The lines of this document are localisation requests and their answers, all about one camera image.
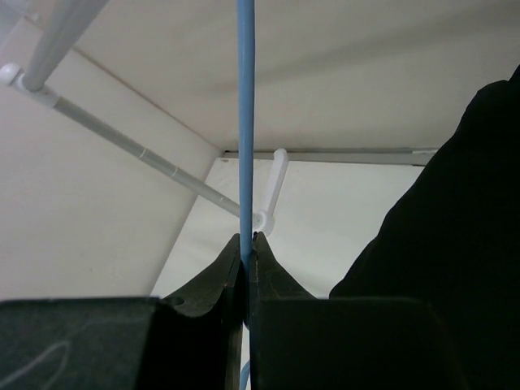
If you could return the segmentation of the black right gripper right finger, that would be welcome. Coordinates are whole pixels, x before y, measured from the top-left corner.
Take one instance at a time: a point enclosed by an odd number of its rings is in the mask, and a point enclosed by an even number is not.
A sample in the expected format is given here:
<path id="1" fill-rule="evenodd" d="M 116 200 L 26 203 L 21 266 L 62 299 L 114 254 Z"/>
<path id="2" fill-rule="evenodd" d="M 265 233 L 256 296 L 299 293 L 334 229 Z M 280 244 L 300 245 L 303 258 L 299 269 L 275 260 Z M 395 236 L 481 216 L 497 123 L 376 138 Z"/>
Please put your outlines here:
<path id="1" fill-rule="evenodd" d="M 262 232 L 253 235 L 247 271 L 250 387 L 296 389 L 306 360 L 301 321 L 315 298 L 277 261 Z"/>

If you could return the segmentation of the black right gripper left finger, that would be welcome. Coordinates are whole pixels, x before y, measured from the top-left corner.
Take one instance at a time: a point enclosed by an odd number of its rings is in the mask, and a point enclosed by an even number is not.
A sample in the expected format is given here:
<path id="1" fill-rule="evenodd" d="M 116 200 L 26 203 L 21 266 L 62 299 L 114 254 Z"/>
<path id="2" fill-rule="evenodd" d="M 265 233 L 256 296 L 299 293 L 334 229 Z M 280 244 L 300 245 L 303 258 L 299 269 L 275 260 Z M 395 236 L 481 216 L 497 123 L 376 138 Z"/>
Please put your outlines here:
<path id="1" fill-rule="evenodd" d="M 243 266 L 235 234 L 217 258 L 162 299 L 169 305 L 167 380 L 174 389 L 237 389 L 243 321 Z"/>

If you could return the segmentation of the blue clothes hanger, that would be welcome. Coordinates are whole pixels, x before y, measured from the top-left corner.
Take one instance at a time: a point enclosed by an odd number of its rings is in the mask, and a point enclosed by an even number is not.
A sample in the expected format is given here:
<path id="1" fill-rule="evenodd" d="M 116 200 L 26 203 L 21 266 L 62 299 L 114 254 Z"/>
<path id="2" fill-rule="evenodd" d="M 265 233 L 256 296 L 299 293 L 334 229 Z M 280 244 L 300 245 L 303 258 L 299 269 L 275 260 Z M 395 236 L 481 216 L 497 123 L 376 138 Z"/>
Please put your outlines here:
<path id="1" fill-rule="evenodd" d="M 249 281 L 253 252 L 255 2 L 236 3 L 240 260 Z"/>

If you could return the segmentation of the black trousers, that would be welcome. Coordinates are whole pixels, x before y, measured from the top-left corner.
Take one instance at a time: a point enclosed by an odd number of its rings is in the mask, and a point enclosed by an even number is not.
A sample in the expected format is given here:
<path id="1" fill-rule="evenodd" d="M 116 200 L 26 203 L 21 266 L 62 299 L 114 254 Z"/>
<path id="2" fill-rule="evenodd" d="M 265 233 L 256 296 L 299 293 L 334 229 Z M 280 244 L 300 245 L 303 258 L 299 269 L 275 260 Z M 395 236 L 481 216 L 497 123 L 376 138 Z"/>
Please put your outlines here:
<path id="1" fill-rule="evenodd" d="M 518 388 L 518 74 L 475 94 L 330 295 L 425 301 L 475 388 Z"/>

